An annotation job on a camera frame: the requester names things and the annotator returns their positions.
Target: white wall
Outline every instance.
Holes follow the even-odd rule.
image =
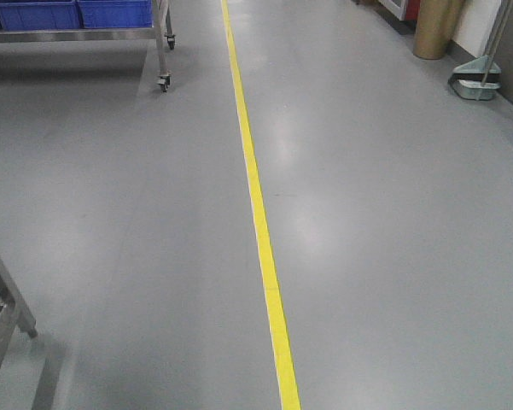
[[[466,0],[453,40],[473,56],[486,48],[501,0]]]

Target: caster wheel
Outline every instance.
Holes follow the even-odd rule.
[[[171,76],[168,75],[166,77],[161,77],[157,84],[160,85],[161,91],[167,92],[167,88],[169,88],[169,85],[171,85]]]
[[[169,44],[169,50],[174,50],[174,45],[176,43],[176,39],[174,36],[167,37],[167,44]]]

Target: gold trash can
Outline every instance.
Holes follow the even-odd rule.
[[[421,0],[413,54],[438,60],[446,54],[464,0]]]

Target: blue plastic crate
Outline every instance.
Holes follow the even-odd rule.
[[[75,0],[0,0],[4,30],[68,30],[81,27]]]
[[[150,0],[78,0],[85,28],[152,26]]]

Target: yellow floor line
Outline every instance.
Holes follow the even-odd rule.
[[[259,173],[256,157],[254,155],[254,142],[250,131],[247,104],[242,88],[241,71],[237,63],[236,45],[231,30],[230,11],[227,0],[222,1],[222,15],[230,52],[230,68],[233,77],[233,86],[236,94],[237,116],[241,128],[242,147],[247,166],[248,185],[253,206],[254,228],[258,242],[259,263],[264,283],[265,304],[270,321],[271,341],[275,355],[275,367],[283,410],[300,410],[300,397],[298,384],[294,373],[294,363],[290,351],[289,332],[283,311],[283,301],[277,279],[275,260],[271,248],[270,233],[265,217],[264,197],[259,184]]]

